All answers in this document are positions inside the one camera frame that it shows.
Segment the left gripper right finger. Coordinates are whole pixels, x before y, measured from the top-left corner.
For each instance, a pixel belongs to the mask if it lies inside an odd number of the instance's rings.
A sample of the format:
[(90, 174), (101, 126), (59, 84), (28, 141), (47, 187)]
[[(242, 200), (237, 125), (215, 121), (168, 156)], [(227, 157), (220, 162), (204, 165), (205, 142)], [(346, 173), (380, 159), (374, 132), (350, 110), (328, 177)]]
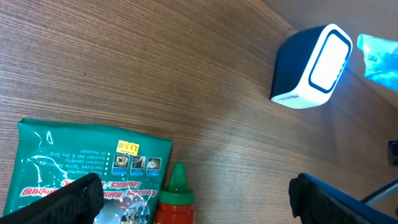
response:
[(293, 217), (299, 217), (303, 224), (397, 224), (397, 219), (371, 206), (395, 191), (397, 180), (362, 200), (356, 200), (307, 173), (301, 173), (290, 180), (289, 200)]

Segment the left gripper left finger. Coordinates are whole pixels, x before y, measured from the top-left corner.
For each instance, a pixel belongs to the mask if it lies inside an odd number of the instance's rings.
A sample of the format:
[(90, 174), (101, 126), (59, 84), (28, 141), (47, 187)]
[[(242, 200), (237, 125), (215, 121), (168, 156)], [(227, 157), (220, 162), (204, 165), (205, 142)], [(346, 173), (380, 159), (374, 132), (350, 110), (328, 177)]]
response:
[(101, 179), (90, 173), (2, 217), (1, 224), (93, 224), (103, 207)]

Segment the green 3M gloves packet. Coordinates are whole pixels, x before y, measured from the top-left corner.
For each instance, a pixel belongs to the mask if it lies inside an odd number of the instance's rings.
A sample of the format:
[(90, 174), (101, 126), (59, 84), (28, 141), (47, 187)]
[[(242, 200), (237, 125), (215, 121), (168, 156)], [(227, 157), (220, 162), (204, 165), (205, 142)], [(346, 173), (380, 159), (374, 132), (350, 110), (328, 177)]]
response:
[(4, 214), (89, 173), (97, 173), (104, 207), (95, 223), (153, 223), (172, 149), (169, 139), (99, 124), (22, 119)]

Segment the red chili sauce bottle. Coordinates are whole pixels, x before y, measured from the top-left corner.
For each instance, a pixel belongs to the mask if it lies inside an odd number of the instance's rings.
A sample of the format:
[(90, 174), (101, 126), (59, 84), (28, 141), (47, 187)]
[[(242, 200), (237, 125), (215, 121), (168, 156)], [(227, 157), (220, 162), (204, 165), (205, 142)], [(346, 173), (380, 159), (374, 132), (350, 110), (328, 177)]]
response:
[(185, 165), (175, 163), (169, 184), (160, 191), (154, 224), (195, 224), (195, 195), (187, 185)]

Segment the mint green wipes packet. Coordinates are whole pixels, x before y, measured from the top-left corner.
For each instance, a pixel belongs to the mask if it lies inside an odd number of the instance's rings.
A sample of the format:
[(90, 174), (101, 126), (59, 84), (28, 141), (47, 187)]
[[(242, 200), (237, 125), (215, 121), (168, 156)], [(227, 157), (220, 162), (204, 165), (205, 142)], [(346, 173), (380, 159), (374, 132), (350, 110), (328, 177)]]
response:
[(364, 55), (364, 77), (397, 91), (397, 41), (360, 34), (357, 47)]

